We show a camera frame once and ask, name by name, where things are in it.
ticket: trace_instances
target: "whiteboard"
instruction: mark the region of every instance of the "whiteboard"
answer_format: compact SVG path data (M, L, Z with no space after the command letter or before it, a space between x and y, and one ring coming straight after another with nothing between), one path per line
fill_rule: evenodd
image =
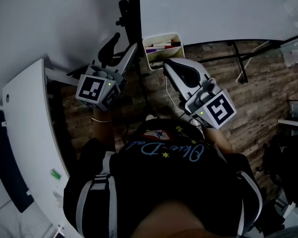
M144 37L176 32L185 45L298 35L298 0L140 0Z
M42 59L3 88L2 102L13 155L35 202L56 228L60 225L68 237L81 238L63 212L69 176L51 123ZM61 179L51 175L52 169Z

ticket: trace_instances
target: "skin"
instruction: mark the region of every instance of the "skin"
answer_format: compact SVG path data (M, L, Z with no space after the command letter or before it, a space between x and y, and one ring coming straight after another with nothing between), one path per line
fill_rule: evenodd
M111 113L94 110L94 118L100 121L111 120ZM217 145L223 154L233 153L229 141L219 129L205 129L207 140ZM115 140L112 122L93 121L93 136L115 151ZM132 234L132 238L220 238L203 227L200 220L183 203L167 201L157 205L144 218Z

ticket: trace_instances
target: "green sticker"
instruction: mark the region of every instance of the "green sticker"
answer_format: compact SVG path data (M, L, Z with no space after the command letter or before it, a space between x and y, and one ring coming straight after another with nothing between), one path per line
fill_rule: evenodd
M57 172L55 169L52 169L52 170L51 170L51 175L52 175L56 180L60 180L61 177L62 177L62 175L61 175L59 172Z

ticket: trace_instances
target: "black t-shirt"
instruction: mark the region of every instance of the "black t-shirt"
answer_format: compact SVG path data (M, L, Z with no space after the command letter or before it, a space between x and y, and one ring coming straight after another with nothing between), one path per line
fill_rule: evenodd
M96 139L90 140L82 150L77 173L65 188L64 212L75 228L80 192L100 174L105 152ZM241 172L251 181L245 182ZM245 232L261 204L261 198L254 197L253 189L258 188L254 188L246 157L228 154L224 158L196 127L179 120L153 119L141 124L130 142L111 156L110 174L115 179L118 234L122 237L129 237L157 204L167 200L185 203L208 231L222 236L235 236L239 229ZM106 236L108 229L102 233L95 228L108 225L108 214L102 213L106 209L106 194L87 197L85 238L97 230Z

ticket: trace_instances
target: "dark blue panel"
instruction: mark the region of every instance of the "dark blue panel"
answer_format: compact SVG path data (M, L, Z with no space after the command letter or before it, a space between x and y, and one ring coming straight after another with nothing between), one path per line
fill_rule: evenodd
M6 127L1 125L3 121L4 114L0 111L0 179L16 208L24 212L34 200L26 194L28 187L14 159Z

